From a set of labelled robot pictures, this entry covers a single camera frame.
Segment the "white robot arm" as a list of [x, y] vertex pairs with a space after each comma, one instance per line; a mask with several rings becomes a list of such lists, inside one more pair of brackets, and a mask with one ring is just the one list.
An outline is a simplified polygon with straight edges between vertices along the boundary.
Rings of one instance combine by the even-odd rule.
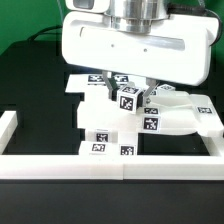
[[69, 64], [99, 69], [111, 99], [110, 72], [198, 86], [209, 73], [218, 21], [169, 0], [66, 0], [62, 54]]

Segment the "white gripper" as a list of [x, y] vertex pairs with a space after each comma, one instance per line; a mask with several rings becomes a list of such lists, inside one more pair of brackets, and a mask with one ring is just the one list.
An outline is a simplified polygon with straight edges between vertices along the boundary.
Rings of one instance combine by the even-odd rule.
[[109, 71], [149, 77], [142, 105], [164, 80], [197, 86], [208, 76], [214, 19], [172, 15], [152, 24], [147, 35], [109, 27], [103, 15], [71, 12], [63, 24], [62, 54], [69, 64], [103, 71], [108, 98], [117, 99], [118, 85]]

